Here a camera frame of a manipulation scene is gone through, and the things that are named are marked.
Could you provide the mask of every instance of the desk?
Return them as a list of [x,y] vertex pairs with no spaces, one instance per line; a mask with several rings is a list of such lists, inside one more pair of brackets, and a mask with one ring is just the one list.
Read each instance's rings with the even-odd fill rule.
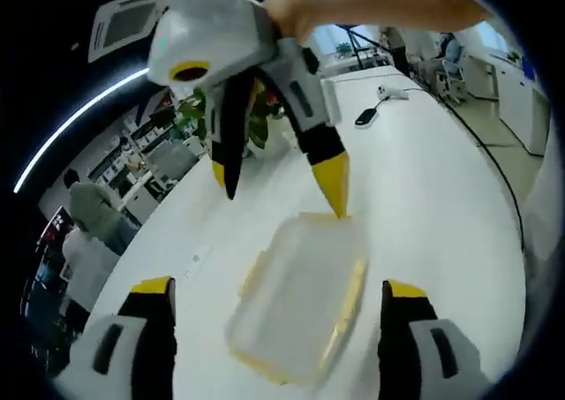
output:
[[[387,61],[389,61],[388,57],[367,57],[366,53],[359,53],[359,58],[361,59],[363,66],[367,64],[374,66],[373,62],[376,62],[376,60],[386,59]],[[320,74],[324,78],[329,78],[341,73],[349,72],[350,68],[352,67],[359,67],[359,61],[357,60],[356,56],[347,58],[336,58],[334,56],[331,56],[330,58],[328,58],[328,60],[321,63]]]
[[[483,98],[489,98],[490,86],[496,82],[502,122],[512,131],[524,148],[533,155],[546,151],[549,131],[549,101],[538,82],[524,76],[522,69],[488,54],[487,51],[469,51],[471,61],[463,66],[465,85],[468,91]],[[482,63],[482,70],[474,62]],[[486,75],[484,64],[493,68],[493,75]]]
[[[426,290],[437,314],[478,347],[483,372],[495,380],[516,357],[525,299],[520,239],[501,186],[469,137],[425,92],[381,104],[373,126],[356,130],[354,120],[376,103],[379,84],[417,86],[390,66],[355,77],[369,79],[335,84],[343,115],[338,128],[350,152],[349,210],[366,223],[370,265],[357,323],[318,397],[377,398],[381,285],[387,278]],[[340,79],[351,73],[334,78]],[[178,398],[311,398],[305,389],[276,386],[237,362],[223,332],[258,252],[281,221],[299,211],[330,208],[297,150],[278,162],[245,160],[233,201],[203,157],[132,241],[89,323],[115,313],[140,280],[173,275]]]
[[139,223],[145,224],[149,216],[159,206],[159,202],[145,188],[145,184],[153,177],[151,170],[148,170],[137,182],[130,188],[122,198],[121,204],[117,207],[120,212],[127,210],[135,217]]

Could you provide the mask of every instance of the led light strip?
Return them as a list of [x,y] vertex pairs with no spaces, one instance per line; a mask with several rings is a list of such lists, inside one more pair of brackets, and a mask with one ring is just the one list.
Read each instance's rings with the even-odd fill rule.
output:
[[117,89],[123,87],[126,84],[129,84],[130,82],[132,82],[133,80],[139,78],[140,76],[145,75],[147,72],[149,71],[148,68],[146,69],[142,69],[138,72],[135,72],[133,75],[128,76],[125,79],[120,80],[118,83],[116,83],[115,85],[113,85],[112,87],[106,89],[105,91],[101,92],[100,94],[98,94],[95,98],[93,98],[92,100],[90,100],[89,102],[87,102],[84,106],[82,106],[80,109],[78,109],[77,111],[75,111],[71,117],[69,117],[61,126],[58,127],[58,129],[53,132],[51,134],[51,136],[49,137],[49,139],[47,141],[45,141],[45,144],[43,144],[41,146],[41,148],[39,150],[37,150],[37,153],[35,153],[34,158],[32,160],[29,161],[29,163],[27,164],[26,168],[24,169],[24,171],[21,173],[21,175],[19,176],[18,182],[16,183],[16,186],[14,186],[14,192],[19,192],[19,190],[21,189],[21,186],[26,182],[27,177],[29,177],[29,174],[31,173],[31,171],[34,169],[35,165],[37,164],[37,162],[41,159],[41,157],[45,154],[45,152],[48,150],[49,147],[51,147],[51,144],[53,144],[55,142],[55,140],[61,136],[61,134],[66,131],[66,129],[72,125],[72,123],[77,120],[79,117],[81,117],[87,110],[89,110],[91,107],[93,107],[97,102],[99,102],[100,100],[102,100],[104,97],[112,94],[114,91],[116,91]]

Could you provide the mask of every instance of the white table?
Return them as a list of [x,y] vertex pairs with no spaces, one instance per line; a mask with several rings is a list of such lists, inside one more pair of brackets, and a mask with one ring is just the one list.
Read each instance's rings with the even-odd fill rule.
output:
[[[371,262],[357,324],[319,398],[377,398],[381,284],[388,278],[426,290],[436,313],[478,347],[482,370],[494,380],[515,359],[525,299],[519,237],[501,187],[469,137],[422,91],[381,104],[374,125],[356,130],[353,121],[377,102],[379,84],[416,84],[389,66],[335,80],[353,76],[370,78],[336,83],[339,131],[350,152],[349,210],[366,224]],[[173,275],[178,398],[311,398],[233,359],[223,331],[237,289],[281,221],[329,210],[298,151],[275,163],[245,161],[233,201],[204,157],[141,228],[89,323],[115,313],[140,280]]]

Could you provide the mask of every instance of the plastic container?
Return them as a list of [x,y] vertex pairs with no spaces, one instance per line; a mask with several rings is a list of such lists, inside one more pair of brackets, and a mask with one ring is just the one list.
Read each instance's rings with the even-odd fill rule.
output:
[[226,328],[231,354],[279,384],[320,380],[356,312],[365,257],[352,218],[285,221],[240,290]]

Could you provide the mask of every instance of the wall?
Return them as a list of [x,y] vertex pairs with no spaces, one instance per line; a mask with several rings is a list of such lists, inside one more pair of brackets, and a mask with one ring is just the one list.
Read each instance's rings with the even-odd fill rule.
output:
[[[163,92],[160,92],[149,100],[146,110],[141,118],[140,124],[143,125],[149,120],[149,115],[155,110],[157,104],[162,99]],[[69,164],[67,169],[75,169],[81,180],[87,181],[88,173],[102,161],[106,154],[111,150],[111,141],[115,136],[122,133],[123,121],[128,117],[135,117],[137,107],[131,109],[120,117],[116,122],[109,126],[104,132],[92,140],[79,155]],[[59,175],[53,185],[45,191],[39,201],[39,209],[47,219],[50,219],[60,206],[69,209],[69,191],[63,184],[63,174]]]
[[[477,51],[484,49],[484,36],[481,36],[479,29],[484,24],[470,27],[463,31],[455,32],[455,36],[464,48],[469,51]],[[376,25],[369,26],[375,40],[380,38],[379,27]],[[433,31],[420,31],[417,29],[398,28],[400,35],[406,44],[406,52],[410,55],[419,56],[424,59],[437,56],[440,51],[440,33]]]

